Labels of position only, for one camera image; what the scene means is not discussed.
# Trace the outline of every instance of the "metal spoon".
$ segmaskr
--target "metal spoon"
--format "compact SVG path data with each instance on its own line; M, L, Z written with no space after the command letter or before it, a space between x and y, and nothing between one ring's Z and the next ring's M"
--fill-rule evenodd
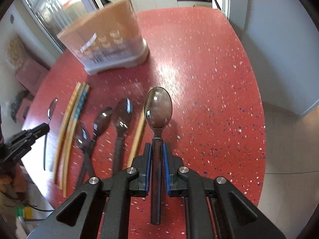
M122 169L123 158L123 136L129 128L133 115L133 105L129 98L125 97L120 100L114 110L113 123L117 131L115 140L114 157L113 157L113 175L116 175Z
M89 177L95 176L90 156L87 153L87 149L89 147L89 135L87 132L87 128L82 121L78 121L74 140L75 140L76 146L78 148L80 148L80 150L82 151L82 154L83 154L82 169L84 169L84 171L81 170L81 172L80 172L80 176L78 178L77 185L76 185L76 187L78 187L79 185L82 184L82 181L83 181L83 178L84 178L86 171L88 171Z
M55 106L58 102L58 98L53 99L53 101L50 104L49 109L47 110L47 124L50 124L50 121L53 116L53 112L55 109ZM44 138L44 149L43 149L43 170L45 170L45 161L46 161L46 152L47 152L47 133L45 134Z
M75 144L81 151L85 152L89 146L89 134L87 127L82 121L78 121L77 129L75 131Z
M153 225L160 223L162 203L162 132L171 120L172 114L173 104L168 92L162 87L154 87L150 90L145 100L144 116L154 131L151 182L151 224Z
M97 139L106 131L106 129L110 123L111 116L112 116L112 108L106 107L98 114L98 116L96 117L96 119L94 121L93 137L92 137L92 140L90 141L89 146L86 149L86 152L83 154L84 160L82 163L81 172L79 174L77 187L82 184L84 175L86 173L86 169L85 169L86 163L85 162L87 162L87 159L85 160L85 158L88 157L89 159L91 159L95 143L96 143Z

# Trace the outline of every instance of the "cable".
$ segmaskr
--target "cable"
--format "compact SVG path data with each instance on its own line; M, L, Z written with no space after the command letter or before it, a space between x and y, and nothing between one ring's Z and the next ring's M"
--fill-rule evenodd
M10 195L8 195L7 193L5 193L3 191L0 191L0 193L2 193L5 197L7 197L8 199L11 199L13 201L17 201L18 200L18 198L13 198L13 197L11 197ZM39 208L29 204L29 203L27 203L27 206L29 206L29 207L37 210L37 211L42 211L42 212L53 212L54 211L54 209L52 209L52 210L39 209Z
M45 219L24 219L25 222L35 222L35 221L43 221Z
M29 204L29 203L27 203L27 205L28 205L29 207L31 207L31 208L37 210L37 211L42 211L42 212L52 212L52 211L54 211L54 209L52 209L52 210L39 209L39 208L36 208L36 207L32 206L32 205Z

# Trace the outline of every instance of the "red speckled countertop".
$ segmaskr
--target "red speckled countertop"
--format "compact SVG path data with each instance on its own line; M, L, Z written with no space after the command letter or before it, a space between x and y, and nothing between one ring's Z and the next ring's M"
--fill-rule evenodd
M150 10L138 13L138 20L150 48L143 65L88 76L66 51L42 83L24 128L46 122L50 102L58 97L48 135L47 167L53 163L63 112L76 82L91 86L80 116L90 134L102 108L115 108L123 96L131 99L135 114L125 139L124 163L148 89L162 86L173 101L172 120L163 132L173 154L201 175L225 176L257 205L265 171L264 113L253 70L231 25L219 10L203 7ZM152 137L146 126L139 154ZM102 179L111 176L115 138L111 124L92 156L96 175ZM43 170L43 143L44 137L38 139L23 163L41 193L58 207L65 199L52 183L53 174ZM81 162L82 153L74 147L68 195L74 191ZM183 200L164 194L163 203L161 225L153 226L149 224L150 198L132 198L130 238L186 237Z

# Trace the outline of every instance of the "chopsticks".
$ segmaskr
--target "chopsticks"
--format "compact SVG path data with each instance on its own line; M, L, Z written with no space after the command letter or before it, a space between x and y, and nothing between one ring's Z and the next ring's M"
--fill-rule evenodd
M73 136L75 132L75 128L79 119L80 112L82 110L85 98L89 91L90 86L82 83L80 88L80 94L77 97L77 101L74 105L71 118L68 124L68 129L66 132L63 152L62 152L62 168L60 172L60 180L59 180L59 188L63 189L63 196L66 197L67 190L67 177L69 172L69 162L70 162L70 153L73 142Z
M66 107L66 111L65 111L64 116L63 116L63 120L62 120L62 124L61 124L61 128L60 128L60 133L59 133L59 137L58 137L58 145L56 148L54 162L53 162L53 182L54 183L56 181L57 167L58 167L58 161L60 158L60 151L61 151L61 146L63 143L64 133L65 133L65 130L67 128L67 125L68 125L76 98L80 93L80 88L81 88L81 83L78 82L72 95L71 95L71 99L68 103L68 106Z
M134 159L134 157L136 156L136 154L138 152L138 148L139 148L139 145L141 143L142 136L143 136L143 131L144 131L144 127L145 127L144 107L145 107L145 103L143 105L141 116L140 116L140 119L138 121L138 127L137 127L136 132L135 132L135 137L134 137L134 140L133 140L131 152L130 152L130 155L129 155L129 159L127 161L127 168L131 167L133 159Z

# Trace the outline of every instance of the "white wall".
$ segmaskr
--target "white wall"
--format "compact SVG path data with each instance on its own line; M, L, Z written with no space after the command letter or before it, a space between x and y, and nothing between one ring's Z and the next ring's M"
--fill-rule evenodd
M13 29L31 52L33 59L50 68L61 54L36 25L21 0L15 0L7 14L14 16Z
M261 98L303 115L319 99L319 32L299 0L248 0L241 42Z
M1 117L2 117L2 133L4 138L8 138L13 134L19 132L22 128L20 123L14 123L10 117L10 104L14 101L15 96L21 90L23 86L16 80L15 72L11 68L9 62L6 60L6 50L10 39L17 33L26 49L31 52L35 59L47 66L52 66L56 58L60 55L59 52L54 48L43 33L37 28L32 18L25 14L23 18L21 12L28 13L23 7L19 8L20 0L16 0L14 5L8 9L2 20L0 21L0 105L1 105ZM11 24L10 16L14 16L14 22Z
M14 101L16 94L23 90L22 85L16 80L14 71L6 60L6 49L14 27L10 23L10 12L7 12L0 21L0 105L2 119L2 133L8 138L19 132L22 125L14 123L10 117L10 103Z

